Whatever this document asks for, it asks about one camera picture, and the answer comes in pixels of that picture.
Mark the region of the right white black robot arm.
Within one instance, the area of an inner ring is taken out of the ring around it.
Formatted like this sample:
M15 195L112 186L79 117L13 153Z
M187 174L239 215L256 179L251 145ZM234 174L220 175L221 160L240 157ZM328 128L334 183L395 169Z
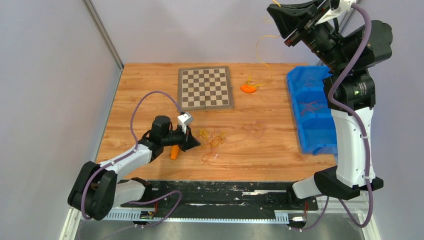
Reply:
M369 68L392 56L391 26L372 20L354 0L274 3L266 10L287 46L303 42L329 68L323 90L336 131L337 165L294 182L286 204L298 209L309 197L350 200L383 188L371 157L376 85Z

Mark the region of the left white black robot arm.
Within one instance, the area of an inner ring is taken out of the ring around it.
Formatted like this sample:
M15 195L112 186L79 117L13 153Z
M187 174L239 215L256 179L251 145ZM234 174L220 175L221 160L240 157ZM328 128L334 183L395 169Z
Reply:
M148 182L134 177L121 180L135 169L147 165L159 157L165 147L177 146L185 152L200 146L189 124L194 118L188 112L177 117L176 129L168 116L158 115L135 145L124 153L102 163L86 162L69 193L67 203L81 211L83 216L97 221L108 215L111 209L135 201L147 207L153 201Z

